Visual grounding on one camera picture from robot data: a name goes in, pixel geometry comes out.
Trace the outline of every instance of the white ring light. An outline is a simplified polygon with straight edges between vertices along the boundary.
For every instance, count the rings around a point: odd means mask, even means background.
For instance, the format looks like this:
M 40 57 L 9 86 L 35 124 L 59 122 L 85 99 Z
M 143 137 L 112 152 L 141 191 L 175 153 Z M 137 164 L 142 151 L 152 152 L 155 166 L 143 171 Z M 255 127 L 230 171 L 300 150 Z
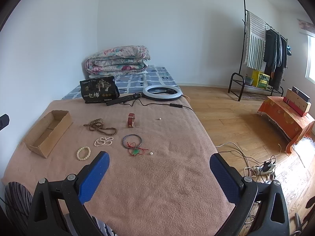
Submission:
M 174 90 L 177 93 L 175 94 L 170 94 L 170 95 L 161 95 L 161 94 L 154 94 L 149 92 L 149 90 Z M 176 99 L 179 99 L 183 93 L 179 88 L 173 87 L 173 86 L 169 86 L 169 85 L 151 85 L 151 86 L 147 86 L 143 89 L 143 94 L 145 96 L 145 98 L 148 99 L 153 99 L 153 100 L 159 100 L 159 101 L 173 101 Z

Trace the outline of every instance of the tree illustration on bag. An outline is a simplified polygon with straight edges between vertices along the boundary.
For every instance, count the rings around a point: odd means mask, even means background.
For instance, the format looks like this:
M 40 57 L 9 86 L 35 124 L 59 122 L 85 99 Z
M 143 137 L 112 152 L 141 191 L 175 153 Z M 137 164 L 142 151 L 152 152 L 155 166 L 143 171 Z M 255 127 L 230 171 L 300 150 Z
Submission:
M 96 85 L 96 87 L 99 89 L 99 91 L 101 88 L 105 89 L 105 91 L 108 91 L 110 86 L 111 86 L 111 84 L 109 82 L 104 81 L 103 79 L 101 79 Z

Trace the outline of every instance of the red wristwatch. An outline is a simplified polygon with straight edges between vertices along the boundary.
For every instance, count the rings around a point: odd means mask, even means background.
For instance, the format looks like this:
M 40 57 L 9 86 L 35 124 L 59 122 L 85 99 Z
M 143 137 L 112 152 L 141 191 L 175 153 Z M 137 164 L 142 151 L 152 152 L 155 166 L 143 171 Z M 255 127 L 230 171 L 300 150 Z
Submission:
M 134 120 L 135 120 L 135 116 L 134 116 L 134 113 L 130 113 L 128 115 L 128 122 L 127 122 L 127 125 L 129 128 L 133 128 L 134 127 Z

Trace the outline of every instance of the clothes rack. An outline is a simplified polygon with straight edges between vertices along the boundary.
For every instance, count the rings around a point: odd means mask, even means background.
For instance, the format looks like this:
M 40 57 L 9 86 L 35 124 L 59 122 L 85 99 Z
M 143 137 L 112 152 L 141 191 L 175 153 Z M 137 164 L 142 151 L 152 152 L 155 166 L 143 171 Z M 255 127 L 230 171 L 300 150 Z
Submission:
M 228 90 L 228 93 L 232 92 L 235 96 L 238 97 L 238 101 L 241 100 L 241 98 L 252 98 L 252 99 L 265 99 L 265 98 L 262 98 L 260 96 L 272 96 L 273 93 L 277 93 L 277 94 L 280 94 L 281 96 L 283 96 L 283 88 L 280 86 L 281 88 L 281 92 L 279 90 L 275 90 L 273 87 L 267 87 L 267 89 L 261 89 L 261 88 L 258 88 L 258 87 L 255 87 L 255 86 L 252 86 L 252 85 L 248 85 L 248 84 L 245 84 L 245 79 L 244 79 L 244 76 L 241 75 L 241 69 L 242 69 L 242 62 L 243 62 L 243 57 L 244 57 L 244 46 L 245 46 L 245 36 L 246 36 L 246 16 L 247 16 L 247 12 L 248 10 L 246 10 L 246 3 L 245 3 L 245 0 L 244 0 L 244 15 L 245 15 L 245 19 L 242 20 L 244 22 L 244 38 L 243 38 L 243 50 L 242 50 L 242 57 L 241 57 L 241 63 L 240 63 L 240 66 L 239 66 L 239 71 L 238 73 L 235 72 L 235 73 L 232 73 L 231 75 L 231 80 L 230 80 L 230 85 L 229 85 L 229 90 Z M 268 25 L 270 27 L 270 29 L 272 29 L 273 31 L 275 31 L 276 33 L 278 33 L 280 36 L 282 36 L 278 31 L 276 31 L 271 25 L 269 25 L 268 23 L 266 23 L 266 25 Z M 234 79 L 234 76 L 237 75 L 237 76 L 240 76 L 242 78 L 242 80 L 236 80 Z M 238 90 L 231 90 L 231 87 L 232 87 L 232 83 L 235 82 L 237 83 L 238 85 L 241 85 L 241 90 L 238 91 Z M 268 92 L 268 94 L 264 94 L 264 93 L 255 93 L 255 92 L 248 92 L 248 91 L 244 91 L 244 88 L 247 87 L 247 88 L 252 88 L 252 89 L 257 89 L 257 90 L 262 90 L 262 91 L 265 91 Z M 245 97 L 243 96 L 243 94 L 254 94 L 254 95 L 257 95 L 258 97 L 251 97 L 248 95 L 248 97 Z

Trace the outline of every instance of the white pearl necklace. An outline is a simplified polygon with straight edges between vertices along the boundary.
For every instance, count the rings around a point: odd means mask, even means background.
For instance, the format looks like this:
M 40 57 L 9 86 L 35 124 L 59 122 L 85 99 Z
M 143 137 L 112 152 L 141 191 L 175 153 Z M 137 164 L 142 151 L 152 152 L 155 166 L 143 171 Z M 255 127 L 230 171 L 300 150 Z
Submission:
M 113 143 L 114 138 L 111 137 L 100 137 L 95 140 L 94 146 L 107 146 L 111 145 Z
M 83 150 L 83 149 L 87 149 L 89 151 L 88 155 L 84 158 L 80 158 L 79 157 L 79 153 Z M 81 147 L 78 151 L 77 151 L 77 158 L 78 160 L 86 160 L 88 157 L 90 157 L 90 154 L 91 154 L 91 149 L 88 147 L 88 146 L 84 146 L 84 147 Z

